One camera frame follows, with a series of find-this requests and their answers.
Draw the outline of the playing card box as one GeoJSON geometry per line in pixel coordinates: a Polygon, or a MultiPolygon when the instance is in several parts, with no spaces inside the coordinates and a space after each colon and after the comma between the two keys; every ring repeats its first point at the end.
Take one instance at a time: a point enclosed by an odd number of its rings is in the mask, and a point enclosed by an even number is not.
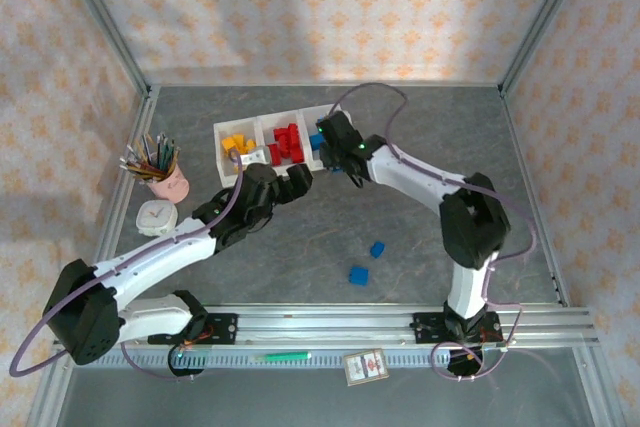
{"type": "Polygon", "coordinates": [[[389,377],[386,358],[382,349],[347,354],[343,366],[348,386],[355,386],[389,377]]]}

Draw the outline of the aluminium side rail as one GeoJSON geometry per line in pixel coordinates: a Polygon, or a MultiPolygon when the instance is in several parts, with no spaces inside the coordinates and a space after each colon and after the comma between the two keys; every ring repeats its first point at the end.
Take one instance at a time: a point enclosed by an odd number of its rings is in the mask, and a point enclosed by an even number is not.
{"type": "Polygon", "coordinates": [[[533,179],[532,169],[530,168],[526,158],[525,144],[523,143],[522,137],[518,131],[518,127],[515,122],[515,115],[512,113],[509,106],[507,94],[503,90],[498,90],[498,93],[527,191],[527,197],[538,239],[537,249],[544,254],[546,265],[556,290],[557,303],[563,307],[580,307],[590,309],[591,306],[584,302],[582,295],[571,290],[569,279],[566,276],[566,272],[563,270],[559,254],[554,246],[547,217],[543,212],[541,202],[538,198],[538,189],[536,188],[533,179]]]}
{"type": "Polygon", "coordinates": [[[80,127],[87,137],[81,150],[82,180],[92,205],[83,227],[91,242],[81,256],[91,267],[103,261],[119,264],[121,256],[151,240],[137,229],[127,230],[134,177],[121,168],[121,160],[149,132],[158,93],[154,87],[148,94],[120,99],[103,88],[82,110],[80,127]]]}

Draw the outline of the aluminium mounting rail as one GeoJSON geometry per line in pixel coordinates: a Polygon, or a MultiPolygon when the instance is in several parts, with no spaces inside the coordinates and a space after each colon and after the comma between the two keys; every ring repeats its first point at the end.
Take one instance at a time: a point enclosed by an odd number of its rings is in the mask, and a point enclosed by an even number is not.
{"type": "MultiPolygon", "coordinates": [[[[441,312],[415,304],[229,304],[208,313],[239,316],[235,344],[262,350],[418,348],[409,324],[414,313],[441,312]]],[[[588,309],[529,304],[496,312],[503,342],[466,344],[511,348],[568,348],[599,342],[588,309]]]]}

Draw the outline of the pink cup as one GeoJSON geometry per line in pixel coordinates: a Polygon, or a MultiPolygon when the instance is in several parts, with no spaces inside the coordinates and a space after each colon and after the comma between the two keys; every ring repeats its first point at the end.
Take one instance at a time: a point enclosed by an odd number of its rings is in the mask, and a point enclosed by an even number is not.
{"type": "Polygon", "coordinates": [[[190,184],[178,164],[164,180],[147,182],[146,185],[156,198],[174,204],[185,200],[190,191],[190,184]]]}

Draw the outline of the aluminium frame leg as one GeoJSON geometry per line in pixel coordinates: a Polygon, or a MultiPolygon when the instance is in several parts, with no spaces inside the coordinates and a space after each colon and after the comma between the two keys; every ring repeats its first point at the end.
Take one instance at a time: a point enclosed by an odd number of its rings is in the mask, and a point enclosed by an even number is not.
{"type": "Polygon", "coordinates": [[[26,427],[56,427],[73,374],[74,363],[64,354],[43,370],[26,427]]]}
{"type": "Polygon", "coordinates": [[[573,353],[594,426],[627,427],[602,349],[574,347],[573,353]]]}

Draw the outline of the white square clock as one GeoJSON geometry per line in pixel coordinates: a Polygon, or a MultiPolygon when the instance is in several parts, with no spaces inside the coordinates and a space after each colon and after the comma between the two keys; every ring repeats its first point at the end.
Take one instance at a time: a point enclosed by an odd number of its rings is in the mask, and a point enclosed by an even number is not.
{"type": "Polygon", "coordinates": [[[158,237],[171,231],[177,224],[178,210],[168,201],[154,199],[146,201],[136,216],[138,232],[147,237],[158,237]]]}

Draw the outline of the bundle of coloured pencils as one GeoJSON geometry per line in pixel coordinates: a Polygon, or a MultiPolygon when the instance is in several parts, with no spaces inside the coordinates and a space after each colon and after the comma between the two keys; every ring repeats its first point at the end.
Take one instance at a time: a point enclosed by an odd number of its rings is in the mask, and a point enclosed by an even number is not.
{"type": "Polygon", "coordinates": [[[119,168],[143,183],[158,183],[177,172],[180,152],[175,140],[166,134],[153,138],[146,133],[126,145],[119,168]]]}

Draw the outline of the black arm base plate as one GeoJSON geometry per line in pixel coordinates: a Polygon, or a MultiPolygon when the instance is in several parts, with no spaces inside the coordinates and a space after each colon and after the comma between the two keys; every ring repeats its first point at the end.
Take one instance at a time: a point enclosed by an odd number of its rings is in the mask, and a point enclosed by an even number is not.
{"type": "Polygon", "coordinates": [[[191,347],[194,345],[234,345],[239,316],[234,313],[208,313],[192,320],[178,334],[157,334],[147,338],[150,345],[191,347]]]}
{"type": "Polygon", "coordinates": [[[409,327],[417,344],[483,344],[505,340],[496,312],[485,312],[473,324],[444,312],[417,312],[413,314],[409,327]]]}

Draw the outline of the green pen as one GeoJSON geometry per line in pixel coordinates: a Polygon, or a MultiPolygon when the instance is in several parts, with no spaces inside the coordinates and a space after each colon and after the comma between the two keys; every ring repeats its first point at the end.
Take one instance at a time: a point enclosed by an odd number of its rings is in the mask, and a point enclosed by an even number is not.
{"type": "Polygon", "coordinates": [[[310,351],[290,351],[273,352],[259,354],[255,357],[256,362],[298,362],[306,361],[312,357],[310,351]]]}

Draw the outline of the white plastic bin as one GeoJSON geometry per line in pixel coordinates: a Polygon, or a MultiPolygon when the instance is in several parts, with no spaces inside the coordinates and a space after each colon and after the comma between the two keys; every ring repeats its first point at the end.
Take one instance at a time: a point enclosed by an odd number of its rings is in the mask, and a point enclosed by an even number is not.
{"type": "MultiPolygon", "coordinates": [[[[276,143],[279,146],[279,143],[275,141],[273,130],[275,128],[288,127],[290,123],[296,123],[299,129],[299,113],[298,111],[288,111],[281,112],[275,114],[267,114],[258,117],[259,127],[264,136],[264,143],[262,145],[268,147],[269,144],[276,143]]],[[[281,156],[281,164],[279,166],[273,166],[278,174],[284,175],[286,170],[296,165],[291,159],[283,158],[281,156]]]]}
{"type": "Polygon", "coordinates": [[[245,144],[249,139],[253,139],[257,147],[264,143],[264,136],[259,127],[256,117],[236,119],[227,122],[218,122],[214,124],[214,143],[216,147],[216,165],[218,168],[220,180],[224,187],[229,187],[236,179],[236,169],[234,162],[226,156],[221,141],[233,134],[243,134],[245,136],[245,144]]]}
{"type": "Polygon", "coordinates": [[[300,109],[299,113],[299,134],[302,140],[304,158],[307,166],[311,171],[324,170],[322,162],[319,159],[319,150],[311,149],[309,137],[313,134],[323,133],[318,129],[316,122],[318,119],[326,117],[332,108],[331,104],[311,106],[300,109]]]}

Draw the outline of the aluminium frame post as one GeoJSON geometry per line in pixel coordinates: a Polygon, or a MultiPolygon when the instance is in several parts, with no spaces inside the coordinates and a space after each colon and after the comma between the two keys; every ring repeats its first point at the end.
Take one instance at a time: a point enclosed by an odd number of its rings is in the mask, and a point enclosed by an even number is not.
{"type": "Polygon", "coordinates": [[[150,92],[150,84],[134,59],[131,49],[121,34],[105,0],[83,0],[107,42],[122,63],[125,72],[134,85],[135,90],[146,98],[150,92]]]}
{"type": "Polygon", "coordinates": [[[518,47],[502,81],[497,85],[502,99],[514,90],[519,78],[564,0],[544,0],[518,47]]]}

